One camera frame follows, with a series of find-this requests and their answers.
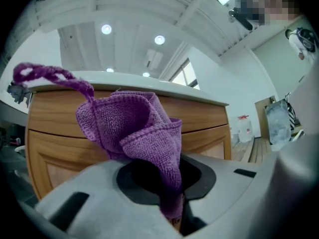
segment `window frame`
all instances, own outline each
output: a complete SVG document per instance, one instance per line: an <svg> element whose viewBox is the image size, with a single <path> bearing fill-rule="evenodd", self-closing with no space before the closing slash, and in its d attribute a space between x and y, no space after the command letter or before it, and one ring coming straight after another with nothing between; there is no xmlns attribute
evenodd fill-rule
<svg viewBox="0 0 319 239"><path fill-rule="evenodd" d="M185 62L182 63L182 65L181 65L181 66L177 69L177 71L173 74L173 76L170 78L169 81L172 82L172 81L175 79L175 77L182 71L182 72L183 72L183 75L184 75L184 79L185 79L186 86L193 88L193 87L195 87L196 85L198 85L197 79L193 80L193 81L190 82L190 83L187 82L187 78L186 78L186 75L185 75L185 72L184 72L184 68L185 68L189 63L190 63L190 60L187 58L187 59L185 60Z"/></svg>

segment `wooden drawer front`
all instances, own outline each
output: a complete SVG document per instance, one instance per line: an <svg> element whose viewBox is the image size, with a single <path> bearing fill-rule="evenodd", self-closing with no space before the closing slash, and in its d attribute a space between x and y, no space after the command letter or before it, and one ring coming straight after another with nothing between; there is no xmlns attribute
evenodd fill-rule
<svg viewBox="0 0 319 239"><path fill-rule="evenodd" d="M183 134L182 151L231 160L229 126Z"/></svg>
<svg viewBox="0 0 319 239"><path fill-rule="evenodd" d="M39 199L84 168L107 160L97 144L87 139L27 132L27 164Z"/></svg>
<svg viewBox="0 0 319 239"><path fill-rule="evenodd" d="M96 91L95 98L108 97L112 92ZM182 132L196 131L228 124L225 107L159 97L168 116L183 121ZM85 101L77 91L36 93L29 111L28 129L39 132L85 138L75 111Z"/></svg>

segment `black backpack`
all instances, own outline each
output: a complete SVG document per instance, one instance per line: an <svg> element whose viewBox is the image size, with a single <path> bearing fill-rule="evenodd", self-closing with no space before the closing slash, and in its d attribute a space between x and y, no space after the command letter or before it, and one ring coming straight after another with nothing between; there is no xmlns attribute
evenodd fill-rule
<svg viewBox="0 0 319 239"><path fill-rule="evenodd" d="M296 35L307 51L316 51L316 47L318 47L318 40L311 30L298 27Z"/></svg>

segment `white wall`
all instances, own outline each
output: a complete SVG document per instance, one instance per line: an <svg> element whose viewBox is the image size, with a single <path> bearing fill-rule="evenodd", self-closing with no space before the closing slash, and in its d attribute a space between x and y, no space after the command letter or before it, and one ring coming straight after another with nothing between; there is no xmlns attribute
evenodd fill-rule
<svg viewBox="0 0 319 239"><path fill-rule="evenodd" d="M289 26L289 29L295 30L297 27L312 29L305 18ZM308 74L311 68L307 59L299 59L286 39L285 31L256 48L254 53L266 68L280 99L293 92L301 77Z"/></svg>
<svg viewBox="0 0 319 239"><path fill-rule="evenodd" d="M260 137L260 127L255 103L276 96L276 91L265 69L254 53L242 49L236 55L222 56L224 63L214 61L195 48L189 59L202 91L212 98L228 103L226 107L230 126L237 130L237 117L249 115L255 137Z"/></svg>
<svg viewBox="0 0 319 239"><path fill-rule="evenodd" d="M57 30L46 34L38 30L17 49L0 78L0 93L6 92L8 85L12 81L13 69L20 62L62 66L60 37Z"/></svg>

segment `wooden floor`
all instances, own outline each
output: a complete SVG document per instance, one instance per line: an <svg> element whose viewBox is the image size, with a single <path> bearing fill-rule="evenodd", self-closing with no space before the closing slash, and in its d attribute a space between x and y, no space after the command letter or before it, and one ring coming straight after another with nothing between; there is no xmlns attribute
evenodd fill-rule
<svg viewBox="0 0 319 239"><path fill-rule="evenodd" d="M269 152L268 139L255 138L246 143L237 143L232 148L232 160L261 164Z"/></svg>

